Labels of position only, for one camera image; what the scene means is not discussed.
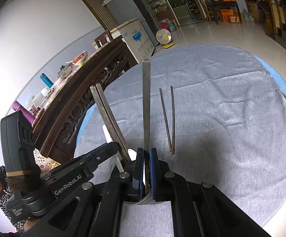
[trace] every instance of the yellow fan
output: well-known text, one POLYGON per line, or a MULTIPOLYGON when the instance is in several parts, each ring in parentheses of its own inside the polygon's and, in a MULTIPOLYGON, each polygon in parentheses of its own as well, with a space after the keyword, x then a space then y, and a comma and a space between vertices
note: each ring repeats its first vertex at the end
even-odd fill
POLYGON ((174 42, 171 40, 170 32, 164 28, 157 31, 156 39, 158 42, 163 44, 163 48, 169 48, 174 45, 174 42))

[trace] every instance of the doorway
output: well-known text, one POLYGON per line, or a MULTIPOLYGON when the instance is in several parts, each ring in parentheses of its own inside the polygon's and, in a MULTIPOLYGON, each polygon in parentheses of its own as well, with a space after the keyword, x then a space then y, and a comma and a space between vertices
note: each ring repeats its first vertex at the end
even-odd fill
POLYGON ((203 22, 195 0, 168 0, 180 26, 203 22))

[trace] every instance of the woman's hand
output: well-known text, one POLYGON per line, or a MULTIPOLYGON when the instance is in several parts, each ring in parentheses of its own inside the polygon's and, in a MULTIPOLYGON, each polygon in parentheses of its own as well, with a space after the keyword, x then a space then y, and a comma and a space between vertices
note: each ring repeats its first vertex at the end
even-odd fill
POLYGON ((39 221, 38 218, 28 218, 28 220, 25 222, 24 226, 23 226, 23 230, 26 232, 28 231, 30 228, 32 228, 37 222, 39 221))

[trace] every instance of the red and white bowl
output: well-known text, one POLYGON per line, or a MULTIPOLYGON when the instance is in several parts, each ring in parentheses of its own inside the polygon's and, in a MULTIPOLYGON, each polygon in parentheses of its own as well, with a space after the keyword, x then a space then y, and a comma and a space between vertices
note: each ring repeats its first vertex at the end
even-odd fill
POLYGON ((80 66, 84 62, 84 60, 86 59, 87 56, 88 56, 88 52, 84 51, 76 59, 74 59, 71 64, 73 64, 75 66, 80 66))

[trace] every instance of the blue bottle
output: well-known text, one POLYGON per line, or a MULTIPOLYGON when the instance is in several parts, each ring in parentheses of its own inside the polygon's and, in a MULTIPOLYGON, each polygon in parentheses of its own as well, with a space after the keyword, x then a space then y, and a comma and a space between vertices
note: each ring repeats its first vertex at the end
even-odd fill
POLYGON ((52 81, 44 73, 40 75, 40 78, 47 85, 47 87, 51 88, 53 86, 52 81))

